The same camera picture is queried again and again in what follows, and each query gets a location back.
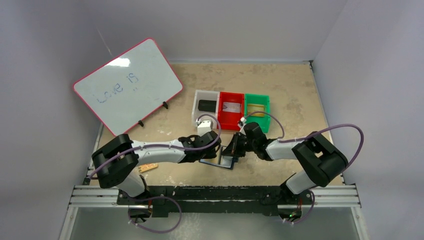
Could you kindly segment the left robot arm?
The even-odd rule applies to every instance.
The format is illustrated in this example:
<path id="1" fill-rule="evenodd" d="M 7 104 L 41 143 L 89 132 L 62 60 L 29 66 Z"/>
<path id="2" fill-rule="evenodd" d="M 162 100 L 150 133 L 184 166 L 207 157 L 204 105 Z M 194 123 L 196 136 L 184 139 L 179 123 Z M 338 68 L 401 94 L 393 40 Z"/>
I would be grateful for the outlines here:
<path id="1" fill-rule="evenodd" d="M 120 134 L 91 155 L 94 171 L 89 178 L 97 179 L 103 189 L 119 188 L 142 205 L 148 201 L 149 191 L 144 177 L 135 172 L 137 167 L 213 159 L 221 142 L 220 134 L 213 130 L 165 142 L 136 141 L 126 133 Z"/>

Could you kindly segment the white plastic bin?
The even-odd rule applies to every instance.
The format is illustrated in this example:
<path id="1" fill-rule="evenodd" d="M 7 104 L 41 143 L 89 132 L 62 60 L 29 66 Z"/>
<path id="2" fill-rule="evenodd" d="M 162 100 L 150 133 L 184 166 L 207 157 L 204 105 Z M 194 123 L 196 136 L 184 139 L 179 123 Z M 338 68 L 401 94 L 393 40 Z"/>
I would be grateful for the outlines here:
<path id="1" fill-rule="evenodd" d="M 197 127 L 197 120 L 203 114 L 213 115 L 218 119 L 218 103 L 220 100 L 219 91 L 197 89 L 194 94 L 191 111 L 191 123 Z"/>

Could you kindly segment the green plastic bin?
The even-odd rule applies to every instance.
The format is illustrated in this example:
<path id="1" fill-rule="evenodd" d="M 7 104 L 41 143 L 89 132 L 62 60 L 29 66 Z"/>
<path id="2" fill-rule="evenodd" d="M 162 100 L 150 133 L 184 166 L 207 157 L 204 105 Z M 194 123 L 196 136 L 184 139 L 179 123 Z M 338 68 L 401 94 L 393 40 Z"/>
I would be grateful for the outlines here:
<path id="1" fill-rule="evenodd" d="M 246 123 L 256 122 L 264 133 L 268 133 L 271 117 L 270 97 L 268 95 L 246 93 L 244 95 L 244 117 Z"/>

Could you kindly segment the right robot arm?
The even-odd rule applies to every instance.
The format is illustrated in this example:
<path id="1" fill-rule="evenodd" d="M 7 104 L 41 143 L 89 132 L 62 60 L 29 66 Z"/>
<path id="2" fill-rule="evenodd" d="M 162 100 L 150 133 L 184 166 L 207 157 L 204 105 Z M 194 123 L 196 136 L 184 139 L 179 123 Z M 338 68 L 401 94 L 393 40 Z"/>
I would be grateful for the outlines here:
<path id="1" fill-rule="evenodd" d="M 306 190 L 327 186 L 348 166 L 345 155 L 319 132 L 314 131 L 303 140 L 281 142 L 267 138 L 256 122 L 247 123 L 241 132 L 236 132 L 221 153 L 241 158 L 247 152 L 265 161 L 297 160 L 300 163 L 302 171 L 280 186 L 280 196 L 288 204 L 298 200 Z"/>

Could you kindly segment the blue leather card holder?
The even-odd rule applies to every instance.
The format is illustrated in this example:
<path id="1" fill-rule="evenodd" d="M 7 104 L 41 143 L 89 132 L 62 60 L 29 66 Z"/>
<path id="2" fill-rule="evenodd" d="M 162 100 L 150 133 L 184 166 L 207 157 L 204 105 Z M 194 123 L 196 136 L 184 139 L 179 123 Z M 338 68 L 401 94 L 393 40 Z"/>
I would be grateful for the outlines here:
<path id="1" fill-rule="evenodd" d="M 224 156 L 223 151 L 225 148 L 226 146 L 224 145 L 220 147 L 219 154 L 217 154 L 216 158 L 200 159 L 199 162 L 213 167 L 233 170 L 234 165 L 239 161 L 239 159 L 237 157 Z"/>

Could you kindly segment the red plastic bin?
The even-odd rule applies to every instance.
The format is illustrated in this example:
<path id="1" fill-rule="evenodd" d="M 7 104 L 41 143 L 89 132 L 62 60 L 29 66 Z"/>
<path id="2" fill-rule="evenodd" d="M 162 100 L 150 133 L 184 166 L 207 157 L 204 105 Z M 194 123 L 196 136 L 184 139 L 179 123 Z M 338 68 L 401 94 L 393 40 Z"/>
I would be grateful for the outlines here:
<path id="1" fill-rule="evenodd" d="M 223 102 L 233 102 L 241 104 L 241 113 L 223 112 Z M 238 121 L 244 116 L 245 113 L 245 94 L 236 92 L 221 91 L 218 102 L 217 119 L 223 130 L 226 131 L 239 131 Z"/>

